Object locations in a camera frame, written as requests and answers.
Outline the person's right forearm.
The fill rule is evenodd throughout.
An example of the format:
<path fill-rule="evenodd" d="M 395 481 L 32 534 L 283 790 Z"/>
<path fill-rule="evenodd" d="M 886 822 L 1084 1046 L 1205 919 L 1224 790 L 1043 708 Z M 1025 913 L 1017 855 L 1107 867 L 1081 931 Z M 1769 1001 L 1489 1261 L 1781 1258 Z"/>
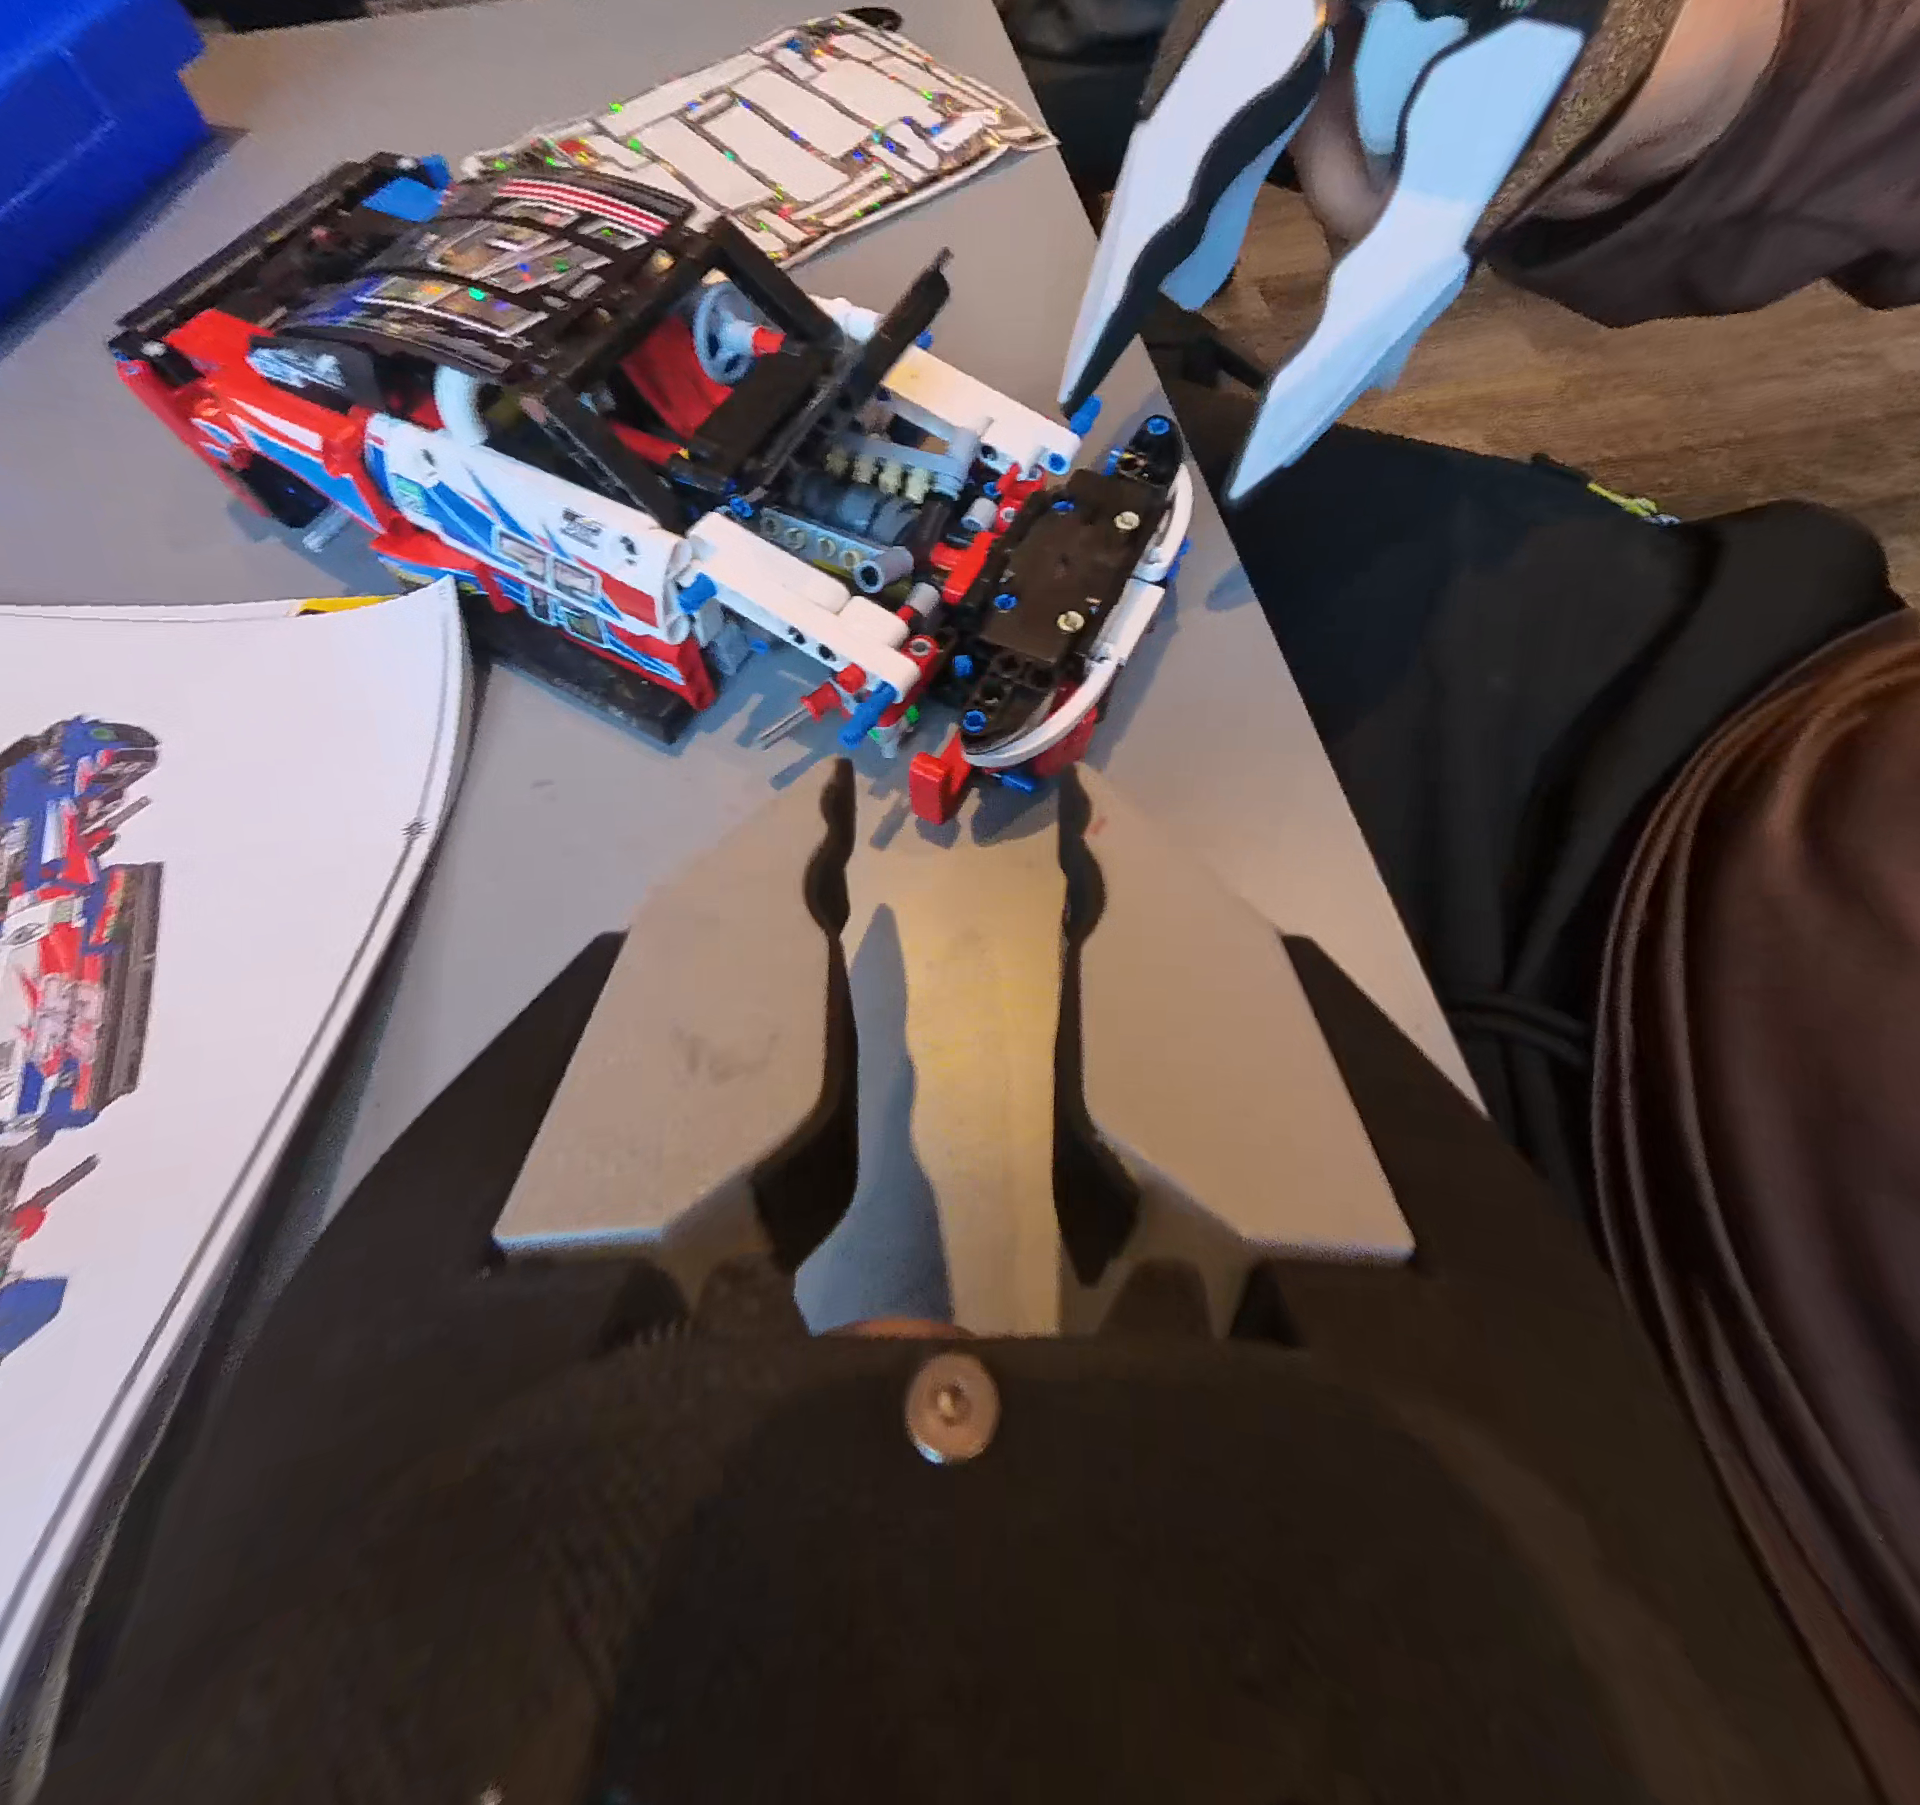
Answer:
<path fill-rule="evenodd" d="M 1598 151 L 1489 252 L 1623 330 L 1830 283 L 1918 299 L 1918 0 L 1685 0 Z"/>

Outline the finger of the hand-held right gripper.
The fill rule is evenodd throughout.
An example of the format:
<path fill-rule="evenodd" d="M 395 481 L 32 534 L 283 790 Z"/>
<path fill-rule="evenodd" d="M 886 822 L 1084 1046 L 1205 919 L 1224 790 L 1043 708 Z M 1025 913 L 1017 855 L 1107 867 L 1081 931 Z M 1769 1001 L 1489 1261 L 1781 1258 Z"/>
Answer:
<path fill-rule="evenodd" d="M 1585 45 L 1576 28 L 1503 18 L 1468 34 L 1463 18 L 1419 18 L 1375 0 L 1355 56 L 1357 131 L 1385 147 L 1397 100 L 1397 175 L 1369 233 L 1333 266 L 1319 323 L 1269 382 L 1229 477 L 1248 502 L 1364 394 L 1390 387 L 1458 298 L 1489 202 L 1547 116 Z"/>
<path fill-rule="evenodd" d="M 1139 112 L 1063 363 L 1077 412 L 1158 299 L 1197 312 L 1227 283 L 1261 185 L 1324 78 L 1328 0 L 1209 0 Z"/>

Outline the holographic sticker sheet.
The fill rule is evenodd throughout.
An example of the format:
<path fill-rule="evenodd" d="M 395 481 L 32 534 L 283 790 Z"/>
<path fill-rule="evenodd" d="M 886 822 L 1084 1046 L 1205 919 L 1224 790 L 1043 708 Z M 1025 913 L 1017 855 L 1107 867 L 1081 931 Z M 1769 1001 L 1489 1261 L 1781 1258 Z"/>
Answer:
<path fill-rule="evenodd" d="M 861 15 L 820 18 L 600 112 L 461 160 L 466 180 L 612 177 L 723 217 L 781 264 L 1054 138 Z"/>

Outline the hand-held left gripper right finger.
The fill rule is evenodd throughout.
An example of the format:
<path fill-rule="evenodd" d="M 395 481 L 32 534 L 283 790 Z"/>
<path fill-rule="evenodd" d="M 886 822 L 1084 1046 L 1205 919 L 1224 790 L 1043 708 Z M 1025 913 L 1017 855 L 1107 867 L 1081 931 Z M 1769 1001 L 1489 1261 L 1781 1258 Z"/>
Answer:
<path fill-rule="evenodd" d="M 1063 1280 L 1406 1264 L 1410 1227 L 1272 922 L 1086 765 L 1061 782 L 1058 860 Z"/>

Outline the white instruction booklet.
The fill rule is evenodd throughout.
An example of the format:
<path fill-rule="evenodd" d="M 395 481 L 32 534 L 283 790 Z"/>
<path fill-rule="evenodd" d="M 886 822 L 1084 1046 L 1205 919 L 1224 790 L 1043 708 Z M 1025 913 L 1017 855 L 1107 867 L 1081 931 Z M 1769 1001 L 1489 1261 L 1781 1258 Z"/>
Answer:
<path fill-rule="evenodd" d="M 437 845 L 449 582 L 5 608 L 5 1702 Z"/>

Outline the blue plastic bin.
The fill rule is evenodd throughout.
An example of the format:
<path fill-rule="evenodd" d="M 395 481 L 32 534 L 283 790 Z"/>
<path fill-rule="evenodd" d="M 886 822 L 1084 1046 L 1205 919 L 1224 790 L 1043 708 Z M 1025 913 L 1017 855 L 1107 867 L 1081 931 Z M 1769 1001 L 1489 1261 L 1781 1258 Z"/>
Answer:
<path fill-rule="evenodd" d="M 207 141 L 180 0 L 2 0 L 2 314 Z"/>

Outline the red white blue brick race car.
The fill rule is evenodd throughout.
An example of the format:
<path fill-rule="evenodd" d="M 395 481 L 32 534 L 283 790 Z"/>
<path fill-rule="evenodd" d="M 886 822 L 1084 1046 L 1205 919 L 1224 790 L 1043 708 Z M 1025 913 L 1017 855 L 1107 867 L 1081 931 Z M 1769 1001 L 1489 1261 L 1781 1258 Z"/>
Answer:
<path fill-rule="evenodd" d="M 355 523 L 406 588 L 666 744 L 755 652 L 789 722 L 892 758 L 953 644 L 965 508 L 1069 475 L 1074 431 L 928 347 L 941 254 L 886 314 L 813 298 L 690 202 L 548 164 L 334 167 L 108 338 L 129 394 L 290 531 Z"/>

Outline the person's right hand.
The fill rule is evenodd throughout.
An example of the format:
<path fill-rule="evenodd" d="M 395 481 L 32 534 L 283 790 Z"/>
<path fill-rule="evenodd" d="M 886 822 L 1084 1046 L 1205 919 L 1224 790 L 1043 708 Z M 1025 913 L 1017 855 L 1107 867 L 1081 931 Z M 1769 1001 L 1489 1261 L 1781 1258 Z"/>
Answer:
<path fill-rule="evenodd" d="M 1298 188 L 1332 257 L 1353 247 L 1380 211 L 1376 180 L 1357 130 L 1355 59 L 1359 20 L 1332 21 L 1328 70 L 1288 147 Z"/>

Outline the person's black pants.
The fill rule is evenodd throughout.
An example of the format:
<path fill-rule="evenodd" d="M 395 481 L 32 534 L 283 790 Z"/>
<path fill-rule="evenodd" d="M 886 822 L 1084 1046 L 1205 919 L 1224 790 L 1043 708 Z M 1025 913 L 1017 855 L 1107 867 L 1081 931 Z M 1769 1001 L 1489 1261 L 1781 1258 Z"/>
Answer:
<path fill-rule="evenodd" d="M 1634 845 L 1731 717 L 1902 611 L 1882 545 L 1806 502 L 1672 523 L 1561 467 L 1359 428 L 1226 521 L 1485 1111 L 1591 1223 Z"/>

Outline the black white brick bumper assembly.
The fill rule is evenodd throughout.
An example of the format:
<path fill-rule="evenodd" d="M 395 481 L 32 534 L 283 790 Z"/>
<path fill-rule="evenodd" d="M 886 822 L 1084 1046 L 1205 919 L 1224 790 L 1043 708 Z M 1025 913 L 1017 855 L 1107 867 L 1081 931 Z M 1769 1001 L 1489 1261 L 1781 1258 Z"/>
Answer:
<path fill-rule="evenodd" d="M 938 693 L 964 774 L 1035 782 L 1077 762 L 1161 613 L 1197 488 L 1174 418 L 1031 494 L 957 608 Z"/>

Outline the person's brown shirt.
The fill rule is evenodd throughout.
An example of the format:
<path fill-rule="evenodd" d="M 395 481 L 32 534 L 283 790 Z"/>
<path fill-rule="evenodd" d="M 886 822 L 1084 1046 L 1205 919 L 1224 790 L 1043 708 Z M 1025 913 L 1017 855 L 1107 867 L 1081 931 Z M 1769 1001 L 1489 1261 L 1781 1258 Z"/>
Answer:
<path fill-rule="evenodd" d="M 1832 640 L 1652 812 L 1596 1022 L 1607 1261 L 1872 1787 L 1918 1751 L 1918 635 Z"/>

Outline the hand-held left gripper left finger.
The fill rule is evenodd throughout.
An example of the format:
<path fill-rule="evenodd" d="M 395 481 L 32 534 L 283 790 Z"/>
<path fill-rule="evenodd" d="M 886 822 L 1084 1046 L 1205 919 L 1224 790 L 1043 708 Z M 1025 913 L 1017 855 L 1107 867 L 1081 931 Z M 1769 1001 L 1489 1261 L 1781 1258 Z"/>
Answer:
<path fill-rule="evenodd" d="M 793 1273 L 827 1240 L 856 1187 L 855 806 L 826 762 L 646 894 L 495 1220 L 503 1255 Z"/>

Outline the grey desk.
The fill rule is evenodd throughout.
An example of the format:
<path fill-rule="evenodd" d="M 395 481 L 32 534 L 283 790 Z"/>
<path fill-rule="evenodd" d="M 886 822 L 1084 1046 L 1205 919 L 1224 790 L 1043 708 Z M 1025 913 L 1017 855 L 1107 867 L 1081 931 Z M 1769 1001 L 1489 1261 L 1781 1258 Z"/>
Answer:
<path fill-rule="evenodd" d="M 5 601 L 214 603 L 372 594 L 355 532 L 302 552 L 222 498 L 108 365 L 117 317 L 338 160 L 372 151 L 467 155 L 589 112 L 783 25 L 888 8 L 942 65 L 1033 105 L 991 0 L 514 0 L 210 36 L 186 85 L 212 128 L 125 229 L 90 249 L 5 330 Z M 800 665 L 757 660 L 674 754 L 560 690 L 499 670 L 473 687 L 466 774 L 439 852 L 336 1065 L 288 1143 L 230 1267 L 165 1354 L 108 1504 L 51 1609 L 54 1687 L 102 1582 L 122 1495 L 168 1430 L 212 1398 L 221 1365 L 338 1205 L 403 1130 L 584 947 L 643 896 L 804 776 L 827 743 L 755 751 Z M 1192 550 L 1156 629 L 1116 688 L 1092 763 L 1276 928 L 1315 941 L 1468 1098 L 1458 1044 L 1380 880 L 1227 527 L 1200 495 Z M 909 817 L 901 767 L 859 794 L 852 879 L 861 1135 L 878 1179 L 800 1280 L 807 1317 L 882 1301 L 882 1227 L 913 1213 L 917 1144 L 950 1240 L 983 1171 L 957 1150 L 986 1115 L 1028 1163 L 1047 1138 L 1043 1058 L 983 1102 L 934 1074 L 922 996 L 950 967 L 986 1004 L 1037 1009 L 1043 898 L 1058 894 L 1050 794 L 970 797 L 970 817 Z"/>

